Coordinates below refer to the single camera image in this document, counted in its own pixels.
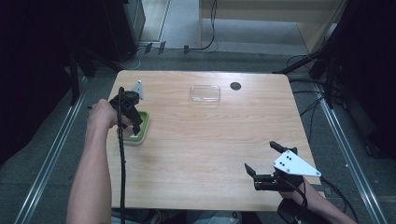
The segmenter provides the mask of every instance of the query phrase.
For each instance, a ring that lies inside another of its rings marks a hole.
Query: cable
[[[319,104],[320,101],[317,101],[314,105],[314,108],[312,109],[312,114],[311,114],[311,122],[309,124],[309,135],[308,135],[308,143],[311,142],[311,135],[312,135],[312,125],[314,123],[314,114],[315,114],[315,110],[317,109],[317,106]]]
[[[125,68],[126,70],[136,70],[136,69],[140,66],[139,52],[142,51],[143,49],[145,49],[145,48],[139,49],[139,50],[137,51],[137,53],[136,53],[136,58],[137,58],[137,61],[138,61],[138,64],[137,64],[136,67],[130,68],[130,67],[127,67],[127,66],[123,65],[122,63],[118,63],[118,65],[121,66],[121,67],[123,67],[123,68]]]
[[[327,179],[325,179],[323,176],[320,177],[320,180],[325,182],[329,187],[336,193],[338,194],[344,201],[344,203],[349,207],[350,211],[352,212],[353,217],[355,218],[355,221],[359,223],[358,221],[358,216],[356,215],[355,210],[352,207],[352,204],[349,202],[349,200],[343,195],[341,190],[337,188],[334,184],[330,183]]]
[[[217,13],[217,8],[218,8],[218,0],[214,0],[213,4],[212,4],[212,9],[210,11],[210,23],[212,26],[212,39],[210,40],[209,44],[204,47],[204,48],[200,48],[200,49],[189,49],[189,50],[197,50],[197,51],[202,51],[204,49],[208,49],[214,42],[215,40],[215,33],[216,33],[216,29],[215,29],[215,20],[216,20],[216,13]]]
[[[124,91],[123,87],[119,88],[119,104],[117,108],[117,126],[119,134],[119,144],[120,144],[120,159],[121,159],[121,193],[120,193],[120,217],[121,224],[125,224],[125,154],[123,145],[123,135],[122,135],[122,118],[121,118],[121,95]]]
[[[291,58],[289,58],[289,59],[286,61],[286,67],[289,67],[289,62],[290,62],[291,59],[296,58],[296,57],[303,57],[303,58],[308,57],[308,58],[309,58],[308,55],[309,55],[309,54],[300,54],[300,55],[292,56]],[[308,71],[311,70],[310,68],[308,68],[308,67],[306,66],[306,64],[304,64],[304,67],[305,67],[306,69],[308,69]]]
[[[283,181],[285,184],[287,184],[287,185],[289,185],[291,188],[293,188],[294,190],[296,190],[300,195],[301,195],[301,197],[303,198],[303,204],[302,204],[302,209],[301,209],[301,211],[300,211],[300,214],[299,215],[297,215],[296,217],[295,217],[295,219],[296,219],[296,221],[298,222],[298,223],[300,223],[301,222],[301,219],[302,219],[302,216],[303,216],[303,214],[304,214],[304,212],[307,210],[307,208],[308,208],[308,200],[306,199],[306,196],[305,196],[305,183],[304,183],[304,193],[300,190],[300,189],[298,189],[296,186],[294,186],[293,184],[291,184],[289,181],[287,181],[285,178],[282,178],[281,176],[279,176],[278,177],[278,179],[279,180],[281,180],[281,181]]]
[[[301,113],[300,113],[300,116],[302,116],[302,115],[305,114],[306,112],[308,112],[308,111],[310,111],[311,109],[313,109],[314,106],[315,106],[315,104],[316,104],[317,102],[321,101],[323,98],[324,98],[323,95],[320,96],[317,100],[314,101],[314,103],[312,103],[311,105],[309,105],[309,106],[305,109],[305,111],[301,112]]]
[[[128,57],[122,63],[126,63],[128,60],[130,60],[132,55],[132,52],[128,52]]]
[[[308,79],[308,78],[307,79],[292,79],[289,81],[289,83],[291,83],[291,82],[311,82],[311,83],[318,83],[320,85],[325,85],[325,83],[323,83],[323,82],[315,81],[315,80]]]
[[[296,94],[296,93],[317,93],[317,94],[324,94],[324,92],[323,91],[294,91],[293,92],[293,94]]]

